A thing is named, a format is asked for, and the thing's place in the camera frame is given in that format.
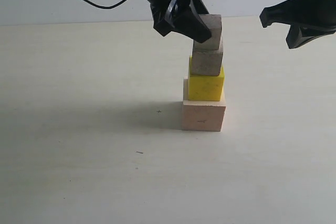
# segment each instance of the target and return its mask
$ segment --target stacked blocks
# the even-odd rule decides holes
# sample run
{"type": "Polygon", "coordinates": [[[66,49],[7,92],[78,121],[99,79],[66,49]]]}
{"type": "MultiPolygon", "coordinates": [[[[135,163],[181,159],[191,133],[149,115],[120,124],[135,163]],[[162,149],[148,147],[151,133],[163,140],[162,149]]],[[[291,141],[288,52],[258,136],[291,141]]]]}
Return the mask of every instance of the stacked blocks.
{"type": "Polygon", "coordinates": [[[222,17],[211,14],[200,17],[212,37],[202,44],[194,41],[188,78],[183,83],[182,129],[219,132],[226,110],[222,17]]]}

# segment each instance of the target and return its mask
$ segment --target cube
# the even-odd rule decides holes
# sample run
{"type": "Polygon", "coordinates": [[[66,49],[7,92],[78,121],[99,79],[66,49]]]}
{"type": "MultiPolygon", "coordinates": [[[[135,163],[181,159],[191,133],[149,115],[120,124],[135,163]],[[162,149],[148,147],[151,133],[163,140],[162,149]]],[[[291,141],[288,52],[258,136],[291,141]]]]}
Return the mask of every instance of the cube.
{"type": "Polygon", "coordinates": [[[210,29],[212,37],[204,43],[194,41],[195,49],[218,50],[222,37],[222,16],[217,14],[201,14],[201,20],[210,29]]]}
{"type": "Polygon", "coordinates": [[[188,79],[183,82],[182,130],[220,132],[226,110],[225,93],[219,102],[189,101],[188,79]]]}
{"type": "Polygon", "coordinates": [[[193,49],[191,73],[200,76],[219,76],[223,63],[224,45],[218,50],[193,49]]]}
{"type": "Polygon", "coordinates": [[[219,76],[191,74],[192,57],[189,58],[188,99],[191,101],[220,101],[224,86],[223,65],[219,76]]]}

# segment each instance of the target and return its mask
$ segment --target yellow foam block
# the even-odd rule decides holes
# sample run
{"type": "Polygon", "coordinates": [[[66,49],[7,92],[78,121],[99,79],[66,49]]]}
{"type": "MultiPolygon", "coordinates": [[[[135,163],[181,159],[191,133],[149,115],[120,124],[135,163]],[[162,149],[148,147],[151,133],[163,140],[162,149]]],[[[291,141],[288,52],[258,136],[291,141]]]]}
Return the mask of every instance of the yellow foam block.
{"type": "Polygon", "coordinates": [[[197,76],[191,74],[192,57],[189,58],[188,99],[190,101],[220,101],[224,87],[224,67],[219,76],[197,76]]]}

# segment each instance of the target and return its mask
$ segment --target block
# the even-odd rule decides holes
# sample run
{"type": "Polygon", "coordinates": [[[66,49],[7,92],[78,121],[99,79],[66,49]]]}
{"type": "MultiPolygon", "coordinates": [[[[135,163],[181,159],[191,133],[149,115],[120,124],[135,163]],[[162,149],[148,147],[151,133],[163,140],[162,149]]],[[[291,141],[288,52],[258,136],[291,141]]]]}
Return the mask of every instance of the block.
{"type": "Polygon", "coordinates": [[[193,49],[191,73],[199,76],[219,76],[224,55],[223,39],[218,50],[193,49]]]}
{"type": "Polygon", "coordinates": [[[194,41],[195,49],[218,50],[222,37],[222,16],[217,14],[201,14],[202,21],[210,29],[212,37],[204,43],[194,41]]]}
{"type": "Polygon", "coordinates": [[[224,68],[219,76],[191,74],[192,57],[189,57],[188,99],[191,101],[220,101],[224,86],[224,68]]]}
{"type": "Polygon", "coordinates": [[[182,130],[220,132],[226,110],[225,93],[219,102],[189,101],[188,79],[183,82],[182,130]]]}

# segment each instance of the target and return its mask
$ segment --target gray block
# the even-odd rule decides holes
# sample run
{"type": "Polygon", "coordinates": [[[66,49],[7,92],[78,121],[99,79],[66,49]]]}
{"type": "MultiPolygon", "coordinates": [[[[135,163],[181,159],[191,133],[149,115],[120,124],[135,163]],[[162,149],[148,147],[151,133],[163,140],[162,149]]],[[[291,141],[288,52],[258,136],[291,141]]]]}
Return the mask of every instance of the gray block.
{"type": "Polygon", "coordinates": [[[218,50],[222,37],[222,16],[217,14],[202,14],[202,21],[208,26],[211,31],[212,38],[204,43],[194,41],[195,49],[218,50]]]}
{"type": "Polygon", "coordinates": [[[221,72],[224,45],[220,40],[218,50],[193,49],[191,73],[198,76],[219,76],[221,72]]]}

